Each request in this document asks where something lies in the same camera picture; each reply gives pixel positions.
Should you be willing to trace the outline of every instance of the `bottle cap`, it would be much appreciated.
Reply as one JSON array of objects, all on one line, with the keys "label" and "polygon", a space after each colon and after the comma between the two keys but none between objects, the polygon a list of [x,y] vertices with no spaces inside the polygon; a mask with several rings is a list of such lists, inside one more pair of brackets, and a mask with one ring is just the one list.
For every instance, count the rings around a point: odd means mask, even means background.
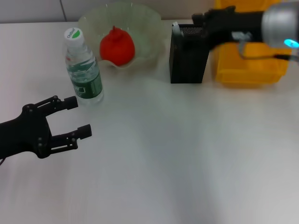
[{"label": "bottle cap", "polygon": [[64,41],[68,47],[81,47],[84,43],[82,30],[79,28],[69,28],[64,33]]}]

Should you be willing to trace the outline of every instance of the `blue indicator light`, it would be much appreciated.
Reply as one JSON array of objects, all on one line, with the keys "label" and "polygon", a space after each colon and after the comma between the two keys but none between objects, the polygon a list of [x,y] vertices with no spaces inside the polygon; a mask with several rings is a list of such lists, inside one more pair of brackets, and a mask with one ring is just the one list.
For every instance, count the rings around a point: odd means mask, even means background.
[{"label": "blue indicator light", "polygon": [[299,43],[297,41],[293,41],[291,39],[286,39],[285,45],[290,48],[299,48]]}]

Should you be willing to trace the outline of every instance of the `bowl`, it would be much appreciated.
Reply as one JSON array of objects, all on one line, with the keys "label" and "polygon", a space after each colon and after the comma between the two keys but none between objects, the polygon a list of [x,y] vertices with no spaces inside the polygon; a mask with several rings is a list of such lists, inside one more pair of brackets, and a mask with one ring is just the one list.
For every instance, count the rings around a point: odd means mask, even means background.
[{"label": "bowl", "polygon": [[[127,31],[135,46],[134,58],[122,66],[102,60],[99,53],[101,40],[113,26]],[[78,27],[83,31],[85,42],[97,59],[117,68],[128,68],[132,64],[154,59],[165,38],[159,13],[148,6],[128,2],[115,2],[95,8],[79,19]]]}]

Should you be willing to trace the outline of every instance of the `white wall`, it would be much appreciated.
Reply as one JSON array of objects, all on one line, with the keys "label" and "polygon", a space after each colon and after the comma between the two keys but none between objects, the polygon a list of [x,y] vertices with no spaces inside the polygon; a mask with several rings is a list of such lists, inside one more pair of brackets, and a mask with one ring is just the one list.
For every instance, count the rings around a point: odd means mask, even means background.
[{"label": "white wall", "polygon": [[0,23],[42,21],[64,21],[59,0],[0,0]]},{"label": "white wall", "polygon": [[[67,21],[76,21],[92,7],[116,0],[62,0]],[[164,19],[189,19],[213,7],[214,0],[127,0],[148,5]]]}]

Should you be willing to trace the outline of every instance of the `green bottle label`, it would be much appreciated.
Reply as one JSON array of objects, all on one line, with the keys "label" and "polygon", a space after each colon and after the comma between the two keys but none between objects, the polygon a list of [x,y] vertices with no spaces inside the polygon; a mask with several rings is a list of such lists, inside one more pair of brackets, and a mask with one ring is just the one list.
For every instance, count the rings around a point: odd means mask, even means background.
[{"label": "green bottle label", "polygon": [[92,76],[93,80],[88,82],[77,82],[74,78],[71,78],[75,93],[84,99],[91,99],[96,97],[102,92],[103,85],[100,77],[99,67],[96,61],[92,63],[82,62],[68,68],[70,75],[76,74],[76,76]]}]

